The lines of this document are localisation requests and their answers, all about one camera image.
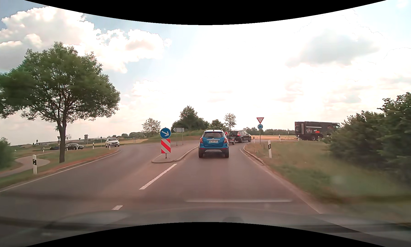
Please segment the blue sky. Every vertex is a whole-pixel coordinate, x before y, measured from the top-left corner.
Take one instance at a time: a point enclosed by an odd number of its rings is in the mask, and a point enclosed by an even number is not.
[[[411,91],[411,0],[223,26],[119,20],[0,0],[0,71],[17,66],[27,48],[40,51],[54,41],[94,51],[121,92],[112,118],[69,125],[73,138],[140,131],[148,117],[171,126],[186,105],[208,121],[234,113],[236,128],[256,126],[259,116],[274,129],[341,122]],[[0,119],[0,136],[13,144],[57,134],[54,125],[19,114]]]

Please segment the tree trunk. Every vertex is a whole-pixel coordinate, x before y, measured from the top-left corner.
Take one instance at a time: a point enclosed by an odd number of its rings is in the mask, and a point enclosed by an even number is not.
[[[59,127],[59,135],[61,137],[61,143],[59,145],[59,162],[62,163],[66,160],[66,127],[63,125]]]

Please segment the traffic sign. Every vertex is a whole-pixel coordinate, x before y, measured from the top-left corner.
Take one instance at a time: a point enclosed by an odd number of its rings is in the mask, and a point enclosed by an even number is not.
[[[169,129],[169,128],[162,128],[162,129],[160,130],[160,136],[161,136],[161,138],[163,138],[163,139],[169,138],[169,137],[170,137],[170,134],[171,134],[171,132],[170,132],[170,129]]]
[[[161,153],[170,153],[170,139],[161,139]]]
[[[184,132],[184,128],[173,128],[174,132]]]

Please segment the car rear window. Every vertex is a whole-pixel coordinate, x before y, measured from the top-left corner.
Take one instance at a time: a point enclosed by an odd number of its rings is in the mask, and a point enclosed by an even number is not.
[[[205,132],[204,137],[206,137],[206,138],[221,138],[221,137],[224,137],[224,133],[222,133],[222,132]]]

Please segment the trailer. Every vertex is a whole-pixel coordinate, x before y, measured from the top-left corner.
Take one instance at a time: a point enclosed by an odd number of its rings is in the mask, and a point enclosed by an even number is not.
[[[295,135],[302,140],[317,141],[325,136],[330,136],[340,127],[340,123],[332,122],[295,122]]]

